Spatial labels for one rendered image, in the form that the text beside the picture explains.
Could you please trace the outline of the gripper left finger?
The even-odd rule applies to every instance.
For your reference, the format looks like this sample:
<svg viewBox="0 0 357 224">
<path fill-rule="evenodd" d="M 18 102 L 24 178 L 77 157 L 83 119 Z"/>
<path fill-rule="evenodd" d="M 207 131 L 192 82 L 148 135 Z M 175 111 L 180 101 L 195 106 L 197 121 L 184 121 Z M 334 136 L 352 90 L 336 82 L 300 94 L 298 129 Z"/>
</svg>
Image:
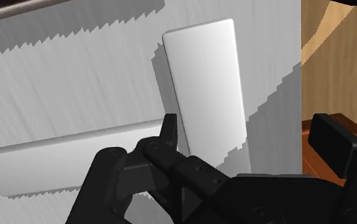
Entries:
<svg viewBox="0 0 357 224">
<path fill-rule="evenodd" d="M 177 116 L 164 116 L 158 136 L 141 139 L 132 152 L 98 151 L 66 224 L 130 224 L 124 218 L 133 195 L 148 192 L 174 224 L 188 224 L 228 176 L 196 156 L 177 151 Z"/>
</svg>

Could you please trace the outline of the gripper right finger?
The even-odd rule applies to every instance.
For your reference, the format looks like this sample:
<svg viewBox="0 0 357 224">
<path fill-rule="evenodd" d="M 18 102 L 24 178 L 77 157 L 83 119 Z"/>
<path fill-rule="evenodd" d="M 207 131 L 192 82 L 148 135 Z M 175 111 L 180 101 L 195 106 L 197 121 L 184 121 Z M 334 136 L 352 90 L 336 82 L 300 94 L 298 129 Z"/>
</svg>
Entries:
<svg viewBox="0 0 357 224">
<path fill-rule="evenodd" d="M 313 115 L 308 143 L 345 184 L 330 215 L 330 224 L 357 224 L 357 137 L 330 115 Z"/>
</svg>

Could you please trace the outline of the white flat rectangular slab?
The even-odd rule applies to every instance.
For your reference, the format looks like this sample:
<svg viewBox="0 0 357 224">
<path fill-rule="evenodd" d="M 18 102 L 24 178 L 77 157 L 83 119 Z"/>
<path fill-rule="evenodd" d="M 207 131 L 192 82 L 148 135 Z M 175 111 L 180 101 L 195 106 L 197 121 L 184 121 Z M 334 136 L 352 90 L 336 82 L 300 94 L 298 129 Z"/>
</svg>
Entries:
<svg viewBox="0 0 357 224">
<path fill-rule="evenodd" d="M 162 120 L 151 120 L 0 147 L 0 195 L 77 188 L 99 150 L 117 146 L 131 152 L 140 139 L 157 136 L 161 126 Z"/>
<path fill-rule="evenodd" d="M 162 40 L 190 154 L 219 165 L 247 136 L 234 21 L 167 31 Z"/>
</svg>

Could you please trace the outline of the white wooden table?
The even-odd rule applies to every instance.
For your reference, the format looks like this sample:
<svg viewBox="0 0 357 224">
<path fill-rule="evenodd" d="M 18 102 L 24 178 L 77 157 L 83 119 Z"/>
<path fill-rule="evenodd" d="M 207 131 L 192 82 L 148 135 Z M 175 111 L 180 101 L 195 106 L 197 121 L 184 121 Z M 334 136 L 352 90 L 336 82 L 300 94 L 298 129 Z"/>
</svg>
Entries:
<svg viewBox="0 0 357 224">
<path fill-rule="evenodd" d="M 248 136 L 217 166 L 301 173 L 300 0 L 72 0 L 0 20 L 0 147 L 175 111 L 163 33 L 223 17 Z"/>
</svg>

